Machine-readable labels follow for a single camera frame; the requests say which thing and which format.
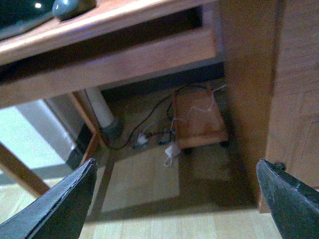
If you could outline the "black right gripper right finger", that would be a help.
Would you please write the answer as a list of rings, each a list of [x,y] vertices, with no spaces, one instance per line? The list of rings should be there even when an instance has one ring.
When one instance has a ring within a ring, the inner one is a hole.
[[[256,173],[262,195],[284,239],[319,237],[319,193],[312,187],[260,159]]]

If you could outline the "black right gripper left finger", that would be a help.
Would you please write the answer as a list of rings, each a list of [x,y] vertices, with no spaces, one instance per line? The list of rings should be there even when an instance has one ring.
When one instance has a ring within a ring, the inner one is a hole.
[[[2,239],[77,239],[92,202],[97,163],[87,160],[0,226]]]

